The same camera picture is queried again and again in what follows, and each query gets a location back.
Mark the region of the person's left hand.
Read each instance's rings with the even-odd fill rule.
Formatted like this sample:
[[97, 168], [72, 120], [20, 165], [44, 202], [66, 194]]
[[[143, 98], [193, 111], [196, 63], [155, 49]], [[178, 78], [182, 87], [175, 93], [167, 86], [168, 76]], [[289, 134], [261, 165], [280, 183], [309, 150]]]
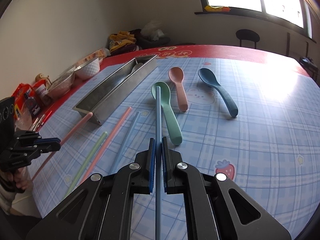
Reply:
[[19, 168], [14, 173], [6, 172], [5, 175], [8, 181], [16, 183], [18, 189], [26, 190], [32, 185], [26, 167]]

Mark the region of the white sleeve forearm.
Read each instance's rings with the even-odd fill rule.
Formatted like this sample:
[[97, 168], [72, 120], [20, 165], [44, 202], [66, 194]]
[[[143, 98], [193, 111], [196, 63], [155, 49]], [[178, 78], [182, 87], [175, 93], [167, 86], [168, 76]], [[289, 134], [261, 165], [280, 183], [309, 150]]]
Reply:
[[18, 189], [14, 181], [7, 180], [5, 173], [1, 174], [1, 209], [6, 215], [11, 214], [12, 202], [18, 191], [25, 190]]

